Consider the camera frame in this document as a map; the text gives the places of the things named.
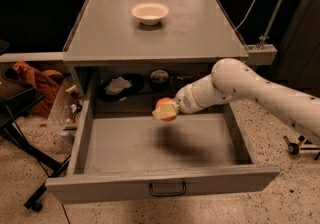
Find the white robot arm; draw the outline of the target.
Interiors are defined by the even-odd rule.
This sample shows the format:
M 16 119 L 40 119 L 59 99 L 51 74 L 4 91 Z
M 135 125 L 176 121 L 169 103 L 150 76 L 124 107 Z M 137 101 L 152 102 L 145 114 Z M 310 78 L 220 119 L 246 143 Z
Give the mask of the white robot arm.
M 320 145 L 320 98 L 268 81 L 233 58 L 218 61 L 209 75 L 184 86 L 173 98 L 159 100 L 152 115 L 168 121 L 180 113 L 193 114 L 238 99 L 255 102 Z

